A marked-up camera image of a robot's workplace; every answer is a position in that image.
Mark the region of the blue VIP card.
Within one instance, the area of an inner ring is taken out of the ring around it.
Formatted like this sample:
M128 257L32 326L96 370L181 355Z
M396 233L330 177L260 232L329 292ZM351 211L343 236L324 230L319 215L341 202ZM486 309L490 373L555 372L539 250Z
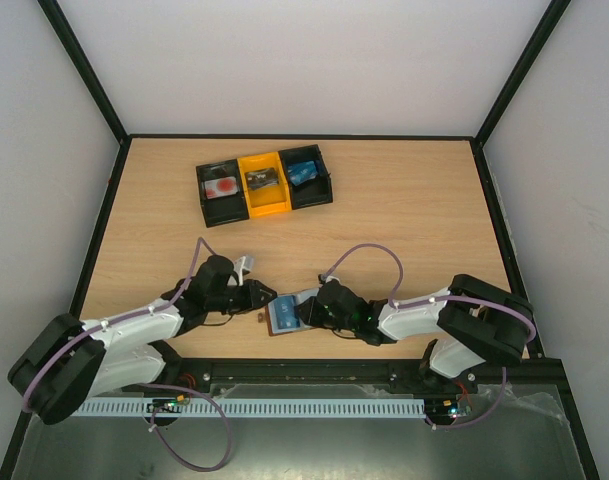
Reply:
M287 167L287 175L293 186L302 185L318 176L318 169L314 161L304 161L290 164Z

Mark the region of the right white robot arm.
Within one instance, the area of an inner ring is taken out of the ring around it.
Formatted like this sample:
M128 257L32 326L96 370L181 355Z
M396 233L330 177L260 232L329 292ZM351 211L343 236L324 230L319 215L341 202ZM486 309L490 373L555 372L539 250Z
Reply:
M308 327L346 330L372 346L443 333L427 347L420 367L422 384L434 392L483 363L518 366L536 336L528 301L467 274L407 301L367 301L332 279L297 303L294 313Z

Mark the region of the brown leather card holder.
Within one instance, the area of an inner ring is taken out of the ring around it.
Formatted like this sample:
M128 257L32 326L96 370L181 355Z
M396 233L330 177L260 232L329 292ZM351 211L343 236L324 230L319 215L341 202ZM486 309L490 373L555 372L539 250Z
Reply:
M310 330L296 314L296 308L309 298L315 297L318 288L302 290L296 293L280 294L271 301L265 310L265 320L269 336L278 336Z

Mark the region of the black VIP logo card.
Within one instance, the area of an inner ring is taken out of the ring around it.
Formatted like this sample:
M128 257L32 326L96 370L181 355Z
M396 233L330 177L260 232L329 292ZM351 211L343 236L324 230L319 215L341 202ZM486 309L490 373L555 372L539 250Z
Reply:
M269 167L246 172L245 180L248 189L256 191L277 186L279 184L279 174L275 168Z

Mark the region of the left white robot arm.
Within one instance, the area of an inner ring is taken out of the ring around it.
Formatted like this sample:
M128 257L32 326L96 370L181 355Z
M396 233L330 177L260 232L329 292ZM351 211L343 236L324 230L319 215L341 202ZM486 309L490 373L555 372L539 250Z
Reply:
M168 340L204 325L211 313L234 317L276 299L275 290L248 277L246 261L212 254L172 290L122 314L56 316L10 368L8 382L28 412L53 425L97 395L172 381L181 358Z

